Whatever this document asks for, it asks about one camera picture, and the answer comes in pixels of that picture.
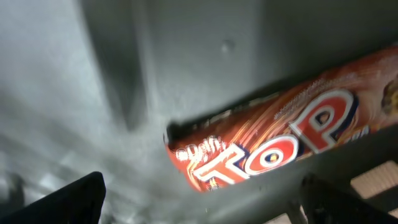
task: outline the orange wrapper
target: orange wrapper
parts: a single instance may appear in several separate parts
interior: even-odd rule
[[[398,47],[258,98],[166,144],[201,192],[237,184],[398,123]]]

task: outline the candy bar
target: candy bar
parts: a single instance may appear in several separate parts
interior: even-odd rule
[[[200,191],[237,184],[398,123],[398,47],[257,98],[166,143]]]

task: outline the gray metal panel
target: gray metal panel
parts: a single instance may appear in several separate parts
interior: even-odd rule
[[[0,5],[1,168],[26,181],[27,202],[101,171],[104,213],[120,223],[256,223],[282,213],[274,202],[294,194],[289,177],[314,163],[199,194],[165,153],[167,123],[398,39],[393,0]]]

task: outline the printed logo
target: printed logo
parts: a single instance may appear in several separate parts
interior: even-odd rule
[[[355,129],[354,131],[342,136],[338,140],[338,144],[345,144],[345,143],[348,143],[351,141],[355,141],[357,139],[362,138],[363,136],[366,136],[371,133],[375,133],[376,131],[378,131],[378,129],[379,129],[379,127],[377,125],[376,126],[365,125],[363,127]]]
[[[351,92],[329,91],[312,100],[289,126],[310,149],[319,153],[336,144],[337,134],[351,122],[357,105]]]
[[[277,136],[249,155],[243,171],[239,162],[248,156],[247,151],[232,143],[215,159],[193,171],[193,175],[203,182],[216,177],[235,184],[250,178],[250,175],[259,175],[293,161],[298,150],[299,141],[295,136]]]
[[[199,145],[189,144],[183,148],[177,149],[175,156],[179,161],[207,162],[208,153],[222,151],[225,147],[226,143],[222,141],[220,137],[216,138],[214,136],[210,136],[207,139],[204,139]]]

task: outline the candy bar wrapper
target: candy bar wrapper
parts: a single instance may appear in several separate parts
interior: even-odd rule
[[[166,144],[200,191],[237,184],[398,123],[398,47],[258,98]]]

